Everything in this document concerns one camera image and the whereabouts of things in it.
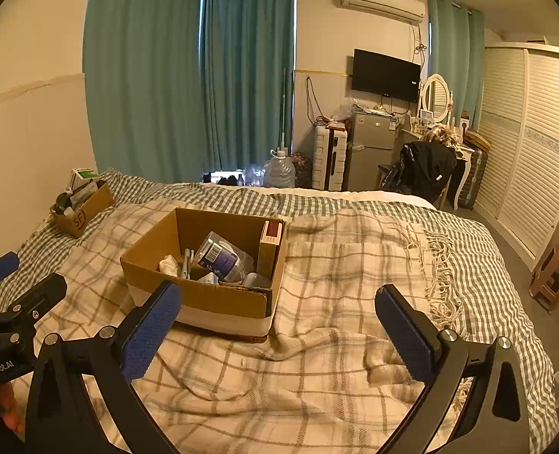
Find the person's left hand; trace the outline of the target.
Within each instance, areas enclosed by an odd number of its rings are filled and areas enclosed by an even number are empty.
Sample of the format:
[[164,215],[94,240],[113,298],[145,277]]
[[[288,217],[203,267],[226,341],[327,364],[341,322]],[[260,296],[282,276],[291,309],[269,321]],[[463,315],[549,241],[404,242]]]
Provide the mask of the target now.
[[24,435],[25,421],[11,382],[0,384],[0,416],[11,431],[18,435]]

